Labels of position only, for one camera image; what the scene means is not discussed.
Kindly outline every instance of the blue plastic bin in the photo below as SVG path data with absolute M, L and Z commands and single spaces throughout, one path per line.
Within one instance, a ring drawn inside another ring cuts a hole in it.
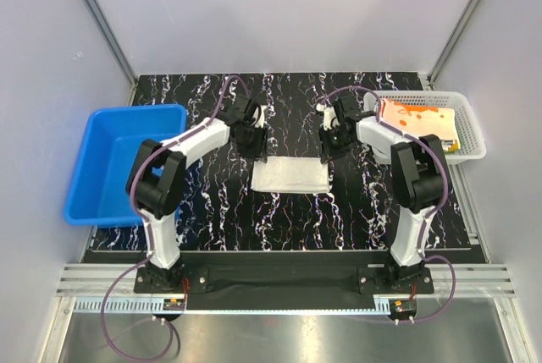
M 64 206 L 66 222 L 101 228 L 141 223 L 124 190 L 139 146 L 145 139 L 168 139 L 185 128 L 186 109 L 181 105 L 94 112 L 86 124 Z

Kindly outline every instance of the reflective metal surface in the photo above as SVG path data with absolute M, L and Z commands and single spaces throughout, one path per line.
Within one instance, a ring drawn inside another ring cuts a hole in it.
M 434 300 L 420 300 L 420 316 L 434 311 Z M 141 315 L 107 315 L 112 336 Z M 501 326 L 490 300 L 454 300 L 434 321 L 415 325 L 375 317 L 345 316 L 182 316 L 174 325 L 182 347 L 163 361 L 176 362 L 511 362 Z M 140 357 L 159 353 L 168 330 L 149 322 L 116 341 Z M 98 314 L 75 313 L 62 362 L 126 361 L 105 344 Z

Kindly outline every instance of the white laundry basket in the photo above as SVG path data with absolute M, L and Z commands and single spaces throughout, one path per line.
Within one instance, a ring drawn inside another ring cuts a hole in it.
M 389 98 L 406 105 L 428 107 L 451 107 L 456 111 L 456 129 L 461 142 L 461 149 L 445 154 L 449 165 L 465 160 L 476 160 L 485 156 L 485 143 L 482 131 L 474 117 L 467 98 L 459 92 L 447 91 L 376 91 L 381 97 Z M 365 111 L 374 110 L 376 98 L 366 94 L 363 98 Z M 378 162 L 390 164 L 390 159 L 375 153 Z

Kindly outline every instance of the purple cable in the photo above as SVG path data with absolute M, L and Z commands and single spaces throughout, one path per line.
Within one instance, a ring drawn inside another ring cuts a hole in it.
M 456 292 L 456 271 L 454 270 L 454 267 L 452 266 L 450 261 L 448 259 L 446 259 L 445 257 L 438 256 L 438 255 L 426 257 L 425 256 L 425 249 L 422 249 L 423 236 L 425 235 L 425 231 L 429 228 L 427 226 L 427 218 L 430 217 L 432 214 L 438 212 L 442 208 L 442 206 L 444 206 L 444 204 L 446 203 L 446 201 L 448 199 L 448 178 L 446 177 L 446 172 L 445 172 L 444 166 L 442 165 L 442 162 L 440 162 L 440 159 L 437 157 L 437 155 L 434 154 L 434 151 L 432 151 L 429 148 L 429 146 L 427 146 L 425 143 L 423 143 L 419 138 L 417 138 L 415 136 L 412 136 L 412 135 L 409 135 L 409 134 L 404 134 L 400 129 L 397 129 L 396 127 L 394 127 L 394 126 L 392 126 L 390 124 L 387 124 L 386 122 L 384 122 L 384 121 L 382 121 L 380 119 L 380 110 L 382 109 L 382 98 L 375 91 L 369 90 L 368 88 L 365 88 L 365 87 L 360 86 L 360 85 L 344 86 L 342 88 L 338 88 L 338 89 L 330 92 L 328 95 L 324 96 L 320 100 L 320 102 L 329 102 L 329 99 L 333 95 L 336 95 L 336 94 L 338 94 L 339 92 L 342 92 L 342 91 L 349 91 L 349 90 L 359 90 L 359 91 L 363 91 L 363 92 L 366 92 L 366 93 L 369 93 L 369 94 L 373 95 L 377 100 L 377 111 L 376 111 L 377 124 L 381 124 L 386 129 L 391 130 L 392 132 L 394 132 L 394 133 L 396 133 L 398 135 L 404 136 L 407 139 L 412 140 L 413 142 L 415 142 L 420 147 L 422 147 L 425 150 L 425 152 L 431 156 L 431 158 L 433 159 L 433 161 L 436 164 L 437 168 L 439 169 L 440 175 L 442 176 L 443 185 L 444 185 L 443 194 L 442 194 L 442 196 L 440 198 L 440 201 L 437 204 L 437 206 L 434 209 L 432 209 L 431 211 L 429 211 L 425 215 L 425 218 L 423 219 L 423 222 L 422 222 L 422 227 L 420 228 L 420 233 L 418 235 L 418 240 L 417 240 L 417 245 L 416 245 L 416 247 L 418 249 L 418 252 L 420 253 L 420 256 L 421 256 L 423 261 L 428 263 L 428 262 L 430 262 L 432 260 L 441 260 L 441 261 L 443 261 L 444 263 L 446 263 L 448 265 L 448 267 L 450 268 L 450 273 L 451 273 L 450 296 L 448 297 L 448 299 L 446 300 L 444 305 L 442 305 L 442 308 L 440 308 L 434 314 L 431 314 L 429 316 L 425 316 L 423 318 L 417 319 L 418 322 L 430 321 L 431 319 L 433 319 L 433 318 L 439 316 L 440 314 L 442 314 L 448 308 L 448 306 L 450 305 L 451 300 L 453 299 L 454 294 Z
M 222 88 L 220 89 L 220 92 L 219 92 L 220 95 L 218 97 L 217 105 L 214 108 L 214 111 L 211 114 L 211 117 L 209 118 L 209 120 L 204 125 L 200 124 L 199 126 L 197 126 L 197 127 L 193 128 L 193 129 L 189 130 L 188 132 L 184 133 L 179 139 L 173 140 L 173 141 L 169 142 L 167 145 L 163 145 L 162 147 L 160 147 L 158 150 L 156 150 L 153 154 L 151 154 L 151 156 L 149 156 L 142 163 L 142 165 L 137 170 L 137 173 L 135 173 L 134 181 L 132 182 L 132 185 L 130 187 L 130 205 L 134 209 L 135 213 L 137 213 L 143 219 L 144 222 L 149 222 L 149 220 L 145 215 L 143 215 L 143 213 L 141 213 L 139 211 L 139 209 L 137 207 L 137 204 L 136 204 L 136 186 L 137 186 L 137 183 L 141 180 L 141 176 L 143 175 L 143 173 L 145 172 L 147 167 L 150 164 L 152 164 L 152 162 L 154 160 L 156 160 L 158 158 L 158 156 L 160 156 L 162 153 L 164 153 L 166 150 L 170 149 L 171 147 L 176 146 L 176 145 L 182 143 L 183 141 L 185 141 L 186 139 L 188 139 L 189 137 L 192 137 L 192 136 L 196 135 L 197 133 L 201 132 L 202 130 L 204 130 L 207 126 L 209 126 L 214 121 L 214 119 L 218 115 L 218 111 L 220 110 L 220 106 L 222 105 L 222 101 L 224 100 L 224 95 L 225 95 L 226 89 L 228 88 L 228 85 L 233 80 L 240 81 L 241 85 L 243 86 L 243 89 L 245 90 L 246 96 L 250 96 L 250 92 L 248 90 L 248 87 L 246 86 L 245 82 L 241 79 L 241 77 L 239 77 L 238 75 L 230 75 L 226 79 L 224 84 L 222 85 Z M 100 310 L 100 323 L 102 324 L 103 336 L 105 337 L 106 342 L 108 343 L 109 347 L 111 347 L 111 349 L 113 349 L 118 355 L 124 357 L 125 359 L 133 360 L 133 361 L 157 361 L 157 360 L 162 359 L 162 357 L 164 357 L 166 355 L 166 353 L 168 353 L 169 349 L 171 348 L 171 344 L 173 343 L 173 336 L 174 336 L 174 332 L 176 332 L 176 330 L 175 330 L 174 326 L 170 322 L 165 321 L 166 324 L 169 327 L 169 342 L 168 342 L 168 345 L 166 346 L 166 348 L 163 350 L 162 353 L 160 353 L 159 355 L 157 355 L 155 357 L 149 358 L 149 359 L 143 359 L 143 358 L 127 355 L 125 352 L 123 352 L 122 350 L 117 348 L 117 346 L 114 344 L 113 340 L 109 336 L 108 330 L 107 330 L 106 325 L 105 325 L 105 305 L 106 305 L 108 297 L 111 294 L 111 292 L 113 291 L 114 287 L 129 272 L 132 272 L 132 271 L 136 270 L 137 268 L 139 268 L 141 266 L 144 266 L 152 258 L 152 253 L 154 252 L 154 237 L 152 236 L 152 231 L 150 229 L 146 228 L 145 223 L 143 223 L 143 229 L 145 230 L 145 232 L 147 234 L 148 242 L 149 242 L 148 243 L 147 258 L 145 260 L 140 261 L 139 263 L 135 264 L 134 266 L 130 267 L 128 270 L 126 270 L 125 272 L 120 274 L 113 281 L 113 283 L 109 287 L 108 291 L 105 293 L 105 296 L 103 297 L 102 308 Z

